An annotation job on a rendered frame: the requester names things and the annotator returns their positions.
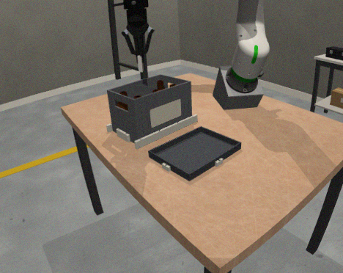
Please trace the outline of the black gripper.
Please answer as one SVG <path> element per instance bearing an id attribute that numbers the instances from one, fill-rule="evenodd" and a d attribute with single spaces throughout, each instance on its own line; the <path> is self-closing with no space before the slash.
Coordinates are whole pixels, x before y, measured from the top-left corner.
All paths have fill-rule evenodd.
<path id="1" fill-rule="evenodd" d="M 122 32 L 122 35 L 125 37 L 128 47 L 131 54 L 136 55 L 136 61 L 139 66 L 139 72 L 144 71 L 144 54 L 148 52 L 152 33 L 154 29 L 149 27 L 147 23 L 147 8 L 144 9 L 135 9 L 135 10 L 126 10 L 127 11 L 127 29 Z M 140 22 L 138 22 L 140 21 Z M 147 42 L 144 49 L 144 33 L 148 30 Z M 133 35 L 135 50 L 133 44 L 128 35 L 130 32 Z M 139 41 L 138 41 L 139 35 Z"/>

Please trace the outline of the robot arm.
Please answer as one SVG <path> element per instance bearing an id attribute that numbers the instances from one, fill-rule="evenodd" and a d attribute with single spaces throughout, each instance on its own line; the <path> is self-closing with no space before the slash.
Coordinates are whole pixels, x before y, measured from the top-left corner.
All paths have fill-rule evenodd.
<path id="1" fill-rule="evenodd" d="M 125 10 L 148 7 L 148 0 L 123 0 L 123 3 Z M 257 77 L 264 74 L 262 68 L 270 51 L 265 35 L 263 0 L 238 0 L 236 50 L 232 68 L 226 72 L 226 82 L 234 91 L 250 93 L 256 89 Z"/>

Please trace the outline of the grey divided crate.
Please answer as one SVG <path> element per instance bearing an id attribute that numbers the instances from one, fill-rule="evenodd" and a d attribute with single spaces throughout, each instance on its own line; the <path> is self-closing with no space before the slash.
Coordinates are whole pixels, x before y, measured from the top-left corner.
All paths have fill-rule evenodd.
<path id="1" fill-rule="evenodd" d="M 152 93 L 158 88 L 159 80 L 163 80 L 165 89 Z M 176 86 L 168 88 L 168 83 Z M 122 91 L 126 91 L 128 96 L 121 95 Z M 177 78 L 171 76 L 160 74 L 124 84 L 107 90 L 107 95 L 112 130 L 116 133 L 118 128 L 130 134 L 133 143 L 192 116 L 188 91 Z M 137 95 L 142 97 L 134 99 Z M 119 102 L 127 104 L 128 111 L 118 107 Z"/>

